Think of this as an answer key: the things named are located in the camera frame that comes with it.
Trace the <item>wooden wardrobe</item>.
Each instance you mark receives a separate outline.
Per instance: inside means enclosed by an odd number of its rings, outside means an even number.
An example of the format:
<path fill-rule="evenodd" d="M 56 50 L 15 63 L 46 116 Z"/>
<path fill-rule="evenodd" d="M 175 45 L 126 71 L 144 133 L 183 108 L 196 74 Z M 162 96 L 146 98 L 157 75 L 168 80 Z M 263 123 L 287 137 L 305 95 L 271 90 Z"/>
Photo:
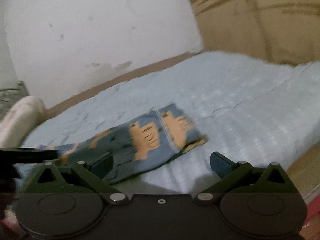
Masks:
<path fill-rule="evenodd" d="M 189 0 L 205 50 L 293 66 L 319 60 L 319 0 Z"/>

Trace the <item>brown mattress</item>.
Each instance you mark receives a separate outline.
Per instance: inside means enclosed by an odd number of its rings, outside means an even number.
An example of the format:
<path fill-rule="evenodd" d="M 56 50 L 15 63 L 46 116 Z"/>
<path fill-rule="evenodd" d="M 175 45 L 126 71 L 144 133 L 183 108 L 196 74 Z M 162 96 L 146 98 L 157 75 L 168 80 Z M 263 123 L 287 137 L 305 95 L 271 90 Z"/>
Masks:
<path fill-rule="evenodd" d="M 126 82 L 126 81 L 130 81 L 134 78 L 138 78 L 138 77 L 142 77 L 144 75 L 148 75 L 150 73 L 154 73 L 154 72 L 160 72 L 163 71 L 167 68 L 170 68 L 186 59 L 189 59 L 193 56 L 198 55 L 199 53 L 184 53 L 182 55 L 178 55 L 176 57 L 172 57 L 163 61 L 159 61 L 156 63 L 153 63 L 151 65 L 139 68 L 139 69 L 135 69 L 131 72 L 128 72 L 122 76 L 116 77 L 113 80 L 107 81 L 105 83 L 102 83 L 100 85 L 97 85 L 93 88 L 90 88 L 89 90 L 86 90 L 80 94 L 77 94 L 67 100 L 65 100 L 64 102 L 48 109 L 47 111 L 47 119 L 52 119 L 56 116 L 58 116 L 59 114 L 63 113 L 64 111 L 66 111 L 67 109 L 71 108 L 72 106 L 85 101 L 87 99 L 90 99 L 94 96 L 96 96 L 97 94 L 99 94 L 100 92 L 102 92 L 103 90 L 106 90 L 112 86 L 115 86 L 121 82 Z"/>

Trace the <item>light blue bed blanket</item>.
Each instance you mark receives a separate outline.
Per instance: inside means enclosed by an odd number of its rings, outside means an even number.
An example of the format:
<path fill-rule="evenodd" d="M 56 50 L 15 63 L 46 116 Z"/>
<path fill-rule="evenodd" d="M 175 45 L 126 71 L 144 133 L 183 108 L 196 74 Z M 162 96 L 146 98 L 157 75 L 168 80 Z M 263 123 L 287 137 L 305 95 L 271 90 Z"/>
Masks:
<path fill-rule="evenodd" d="M 85 141 L 170 103 L 208 141 L 176 160 L 117 185 L 125 193 L 192 193 L 218 181 L 217 151 L 257 167 L 287 169 L 319 141 L 319 62 L 296 67 L 240 54 L 206 52 L 164 71 L 108 88 L 34 129 L 24 147 Z"/>

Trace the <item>blue pants with orange cars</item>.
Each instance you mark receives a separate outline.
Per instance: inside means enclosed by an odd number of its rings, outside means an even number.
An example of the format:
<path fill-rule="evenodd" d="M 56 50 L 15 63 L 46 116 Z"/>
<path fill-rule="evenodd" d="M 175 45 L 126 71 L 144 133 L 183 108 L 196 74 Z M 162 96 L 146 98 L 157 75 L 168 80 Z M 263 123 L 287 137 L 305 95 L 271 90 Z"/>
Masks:
<path fill-rule="evenodd" d="M 95 176 L 108 184 L 117 184 L 158 168 L 206 142 L 206 136 L 172 103 L 86 141 L 39 149 L 56 150 L 58 167 L 85 161 Z"/>

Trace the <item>metal bed headboard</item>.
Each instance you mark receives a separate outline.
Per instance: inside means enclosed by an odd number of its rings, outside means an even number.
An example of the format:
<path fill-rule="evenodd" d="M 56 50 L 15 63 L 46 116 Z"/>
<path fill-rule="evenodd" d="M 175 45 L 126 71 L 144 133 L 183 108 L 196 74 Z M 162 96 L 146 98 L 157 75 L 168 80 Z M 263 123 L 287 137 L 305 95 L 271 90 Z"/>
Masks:
<path fill-rule="evenodd" d="M 14 88 L 1 89 L 0 119 L 4 118 L 18 100 L 26 96 L 29 96 L 29 92 L 23 81 L 18 81 L 17 86 Z"/>

